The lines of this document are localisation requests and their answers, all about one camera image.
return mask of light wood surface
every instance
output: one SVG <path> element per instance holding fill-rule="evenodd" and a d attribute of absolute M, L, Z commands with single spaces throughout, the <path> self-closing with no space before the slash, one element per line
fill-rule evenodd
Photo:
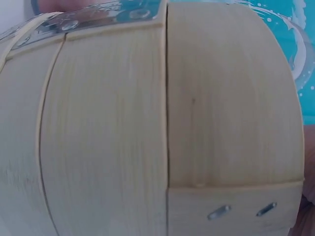
<path fill-rule="evenodd" d="M 300 105 L 275 37 L 239 4 L 168 6 L 170 186 L 303 179 Z"/>
<path fill-rule="evenodd" d="M 13 236 L 56 236 L 43 191 L 37 114 L 58 44 L 7 61 L 0 74 L 0 215 Z"/>
<path fill-rule="evenodd" d="M 6 57 L 10 53 L 11 49 L 13 46 L 22 38 L 28 37 L 28 32 L 30 30 L 34 30 L 37 28 L 39 25 L 41 25 L 45 20 L 48 19 L 50 16 L 54 16 L 57 14 L 60 14 L 61 12 L 52 12 L 52 13 L 47 13 L 43 15 L 36 16 L 34 19 L 31 21 L 27 22 L 21 29 L 19 29 L 16 33 L 14 38 L 9 40 L 9 43 L 7 46 L 3 49 L 3 51 L 0 54 L 0 73 L 5 65 L 6 62 Z"/>
<path fill-rule="evenodd" d="M 41 127 L 61 236 L 166 235 L 165 10 L 62 47 Z"/>
<path fill-rule="evenodd" d="M 251 188 L 170 188 L 169 236 L 267 236 L 278 231 L 286 236 L 296 221 L 302 186 L 299 181 Z M 256 216 L 270 203 L 277 205 Z M 225 205 L 230 207 L 225 215 L 207 218 Z"/>
<path fill-rule="evenodd" d="M 0 42 L 1 236 L 287 235 L 301 111 L 253 11 L 163 1 L 152 21 L 12 51 L 38 24 Z"/>

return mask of wooden slat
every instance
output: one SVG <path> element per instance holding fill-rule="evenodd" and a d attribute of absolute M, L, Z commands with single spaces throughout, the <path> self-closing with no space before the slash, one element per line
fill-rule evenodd
<path fill-rule="evenodd" d="M 7 48 L 7 46 L 10 44 L 10 41 L 11 41 L 11 40 L 12 40 L 12 39 L 0 41 L 0 55 L 3 54 L 3 52 L 5 51 L 5 49 Z"/>
<path fill-rule="evenodd" d="M 15 36 L 9 40 L 6 47 L 2 50 L 0 54 L 0 73 L 7 61 L 7 56 L 14 47 L 14 45 L 20 40 L 25 39 L 29 36 L 29 33 L 32 30 L 35 30 L 38 26 L 40 26 L 44 21 L 46 21 L 49 17 L 54 16 L 56 14 L 60 14 L 61 12 L 52 12 L 46 13 L 43 15 L 38 15 L 29 22 L 27 22 L 23 27 L 21 27 L 16 33 Z"/>
<path fill-rule="evenodd" d="M 275 37 L 239 4 L 168 7 L 170 186 L 303 178 L 300 105 Z"/>
<path fill-rule="evenodd" d="M 37 122 L 60 44 L 17 55 L 0 73 L 0 215 L 13 236 L 57 235 L 41 181 Z"/>
<path fill-rule="evenodd" d="M 287 236 L 296 221 L 302 186 L 300 181 L 251 188 L 170 188 L 169 236 Z M 271 203 L 276 203 L 274 209 L 256 216 Z M 222 206 L 230 210 L 209 220 Z"/>
<path fill-rule="evenodd" d="M 152 23 L 72 38 L 57 59 L 41 160 L 62 236 L 166 235 L 165 17 Z"/>

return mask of wood grain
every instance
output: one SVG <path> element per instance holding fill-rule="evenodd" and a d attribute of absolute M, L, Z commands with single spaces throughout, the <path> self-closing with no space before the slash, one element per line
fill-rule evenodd
<path fill-rule="evenodd" d="M 287 236 L 296 221 L 302 186 L 299 181 L 251 188 L 170 188 L 169 236 Z M 257 217 L 270 203 L 277 206 Z M 208 220 L 225 205 L 229 212 Z"/>
<path fill-rule="evenodd" d="M 42 119 L 61 236 L 166 235 L 165 17 L 66 41 Z"/>
<path fill-rule="evenodd" d="M 12 39 L 8 39 L 8 40 L 1 40 L 0 41 L 0 55 L 3 54 L 3 52 L 5 51 L 5 49 L 7 48 L 7 46 L 10 44 L 10 41 Z"/>
<path fill-rule="evenodd" d="M 0 74 L 0 216 L 13 236 L 57 235 L 42 188 L 37 120 L 45 77 L 59 47 L 13 57 Z"/>
<path fill-rule="evenodd" d="M 239 4 L 168 6 L 170 186 L 303 179 L 300 105 L 286 58 Z"/>

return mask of bamboo steamer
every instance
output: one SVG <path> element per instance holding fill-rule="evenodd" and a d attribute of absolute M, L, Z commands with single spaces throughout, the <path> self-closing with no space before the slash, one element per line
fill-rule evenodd
<path fill-rule="evenodd" d="M 111 2 L 0 41 L 0 235 L 285 236 L 299 101 L 248 8 Z"/>

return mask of wooden strip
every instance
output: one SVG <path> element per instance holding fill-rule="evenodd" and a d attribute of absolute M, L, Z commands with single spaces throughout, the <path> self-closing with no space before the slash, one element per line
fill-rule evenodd
<path fill-rule="evenodd" d="M 1 236 L 12 236 L 8 227 L 4 223 L 4 220 L 2 219 L 1 215 L 0 215 L 0 235 Z"/>
<path fill-rule="evenodd" d="M 54 219 L 53 219 L 53 217 L 51 215 L 51 210 L 50 210 L 50 208 L 48 206 L 45 186 L 44 186 L 44 182 L 43 182 L 42 167 L 41 167 L 41 157 L 40 157 L 40 132 L 41 132 L 42 115 L 43 115 L 43 109 L 44 109 L 44 103 L 45 103 L 45 99 L 46 99 L 46 92 L 47 92 L 48 84 L 49 84 L 49 81 L 50 81 L 51 74 L 53 73 L 53 69 L 54 69 L 54 66 L 56 64 L 57 58 L 59 56 L 59 53 L 60 53 L 60 51 L 61 51 L 61 49 L 63 47 L 63 44 L 64 44 L 64 41 L 62 43 L 58 44 L 59 47 L 56 50 L 55 55 L 53 56 L 53 59 L 50 62 L 49 68 L 47 70 L 47 74 L 46 74 L 46 77 L 45 77 L 43 89 L 42 89 L 40 100 L 39 100 L 39 106 L 38 106 L 39 109 L 38 109 L 38 113 L 37 113 L 36 135 L 35 135 L 35 152 L 36 152 L 35 153 L 35 157 L 36 157 L 36 160 L 38 161 L 38 166 L 39 166 L 39 169 L 40 169 L 40 177 L 39 177 L 40 184 L 42 186 L 42 191 L 43 191 L 43 195 L 44 195 L 44 198 L 45 198 L 45 205 L 46 205 L 46 208 L 47 208 L 47 212 L 49 214 L 49 217 L 50 217 L 50 219 L 52 221 L 52 224 L 53 224 L 54 229 L 55 229 L 55 231 L 56 231 L 58 236 L 59 236 L 59 233 L 58 233 L 58 230 L 56 228 Z"/>
<path fill-rule="evenodd" d="M 57 236 L 38 162 L 38 109 L 59 44 L 7 61 L 0 74 L 0 215 L 13 236 Z"/>
<path fill-rule="evenodd" d="M 57 34 L 55 36 L 45 38 L 43 40 L 31 43 L 29 45 L 25 45 L 21 48 L 12 50 L 6 57 L 6 60 L 10 60 L 13 57 L 19 56 L 20 54 L 28 53 L 35 49 L 39 49 L 41 47 L 47 47 L 50 44 L 61 43 L 64 41 L 65 33 Z"/>
<path fill-rule="evenodd" d="M 46 13 L 40 16 L 35 17 L 30 22 L 26 23 L 25 26 L 23 26 L 19 31 L 17 31 L 16 35 L 12 40 L 10 40 L 10 43 L 7 45 L 7 47 L 3 50 L 3 52 L 0 54 L 0 73 L 4 67 L 4 64 L 6 62 L 6 57 L 10 53 L 12 47 L 23 37 L 25 36 L 30 30 L 37 28 L 39 25 L 41 25 L 45 20 L 47 20 L 48 17 L 54 16 L 56 14 L 61 14 L 61 12 L 52 12 L 52 13 Z"/>
<path fill-rule="evenodd" d="M 302 186 L 303 181 L 253 188 L 170 188 L 169 236 L 287 236 L 295 224 Z M 256 216 L 270 203 L 277 206 Z M 222 206 L 230 211 L 207 218 Z"/>
<path fill-rule="evenodd" d="M 41 127 L 60 235 L 166 235 L 165 88 L 165 20 L 65 42 Z"/>
<path fill-rule="evenodd" d="M 170 186 L 303 178 L 300 104 L 263 21 L 239 4 L 168 7 Z"/>
<path fill-rule="evenodd" d="M 3 52 L 5 51 L 5 49 L 7 48 L 7 46 L 10 44 L 10 41 L 11 41 L 11 40 L 12 40 L 12 39 L 0 41 L 0 55 L 3 54 Z"/>

